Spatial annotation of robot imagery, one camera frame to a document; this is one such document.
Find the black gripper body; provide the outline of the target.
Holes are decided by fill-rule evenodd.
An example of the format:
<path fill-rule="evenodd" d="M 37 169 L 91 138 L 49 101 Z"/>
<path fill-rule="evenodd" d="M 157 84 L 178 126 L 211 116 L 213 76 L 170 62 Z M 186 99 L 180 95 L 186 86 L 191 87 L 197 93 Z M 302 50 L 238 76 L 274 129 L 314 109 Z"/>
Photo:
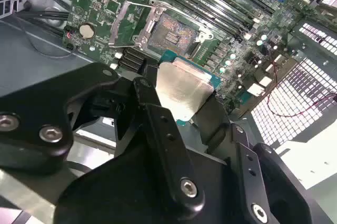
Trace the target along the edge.
<path fill-rule="evenodd" d="M 190 223 L 245 223 L 232 173 L 222 162 L 189 155 L 205 192 L 205 206 Z M 72 182 L 60 196 L 55 223 L 178 223 L 164 207 L 144 144 Z"/>

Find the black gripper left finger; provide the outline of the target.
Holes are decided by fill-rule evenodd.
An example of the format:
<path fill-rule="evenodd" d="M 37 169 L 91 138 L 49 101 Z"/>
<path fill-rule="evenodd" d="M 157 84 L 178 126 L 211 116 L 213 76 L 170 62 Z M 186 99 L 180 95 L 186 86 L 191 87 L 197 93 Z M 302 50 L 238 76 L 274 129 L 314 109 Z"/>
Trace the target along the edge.
<path fill-rule="evenodd" d="M 101 63 L 1 97 L 1 166 L 55 172 L 73 145 L 73 131 L 101 116 L 115 121 L 114 158 L 146 146 L 165 208 L 178 220 L 202 211 L 204 191 L 172 113 L 161 106 L 153 84 L 144 77 L 119 77 Z"/>

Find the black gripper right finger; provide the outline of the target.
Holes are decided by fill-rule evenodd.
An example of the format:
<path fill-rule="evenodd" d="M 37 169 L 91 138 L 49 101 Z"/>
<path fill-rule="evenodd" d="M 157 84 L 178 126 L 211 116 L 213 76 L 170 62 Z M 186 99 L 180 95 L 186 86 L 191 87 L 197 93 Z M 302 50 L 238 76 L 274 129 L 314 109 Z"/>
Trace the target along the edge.
<path fill-rule="evenodd" d="M 193 120 L 206 153 L 225 161 L 232 173 L 238 219 L 244 223 L 332 223 L 270 146 L 250 145 L 244 129 L 230 122 L 215 93 Z"/>

